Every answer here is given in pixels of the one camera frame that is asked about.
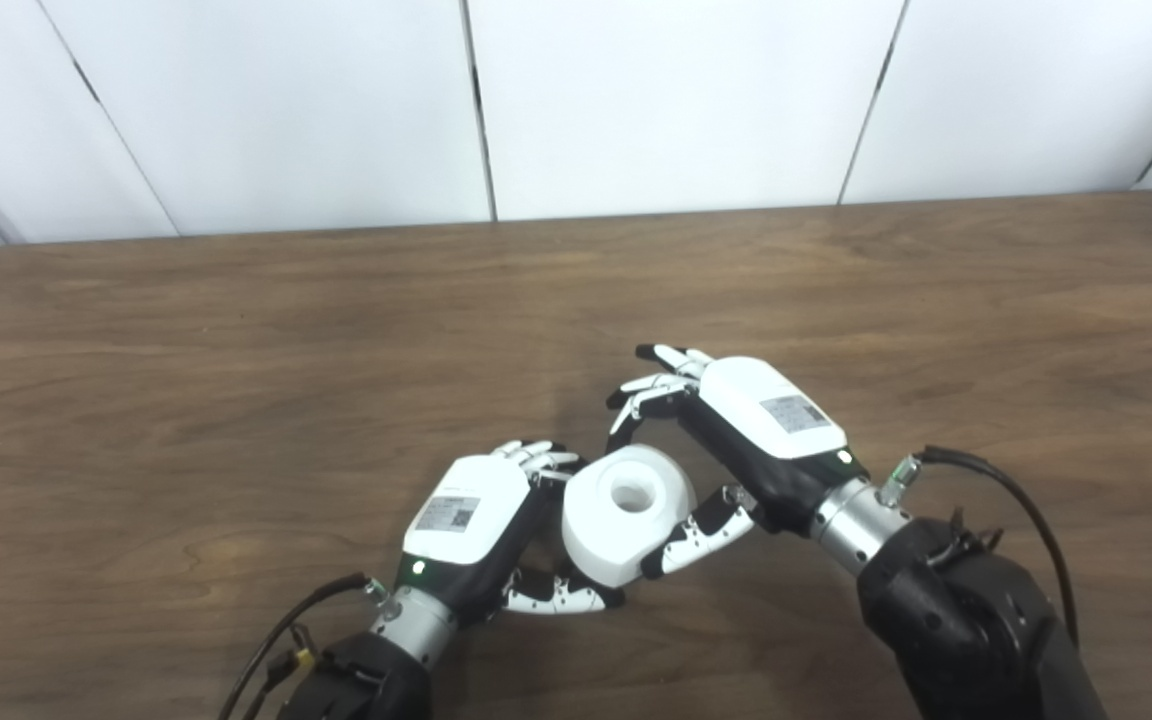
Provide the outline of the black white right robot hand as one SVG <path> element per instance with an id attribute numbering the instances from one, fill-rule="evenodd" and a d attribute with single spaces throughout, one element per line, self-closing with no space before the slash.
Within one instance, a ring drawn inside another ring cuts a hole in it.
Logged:
<path id="1" fill-rule="evenodd" d="M 646 419 L 673 419 L 732 475 L 646 552 L 644 578 L 684 569 L 755 526 L 808 538 L 827 498 L 867 477 L 846 430 L 767 361 L 669 344 L 635 354 L 662 369 L 605 400 L 617 414 L 605 450 L 630 446 Z"/>

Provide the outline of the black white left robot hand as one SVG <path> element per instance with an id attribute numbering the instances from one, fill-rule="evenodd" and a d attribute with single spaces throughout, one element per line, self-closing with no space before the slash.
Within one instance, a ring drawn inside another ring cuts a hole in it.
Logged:
<path id="1" fill-rule="evenodd" d="M 397 588 L 429 594 L 460 629 L 499 612 L 575 615 L 620 609 L 626 591 L 566 560 L 526 568 L 524 552 L 561 510 L 568 482 L 588 461 L 558 442 L 513 439 L 454 460 L 402 543 Z"/>

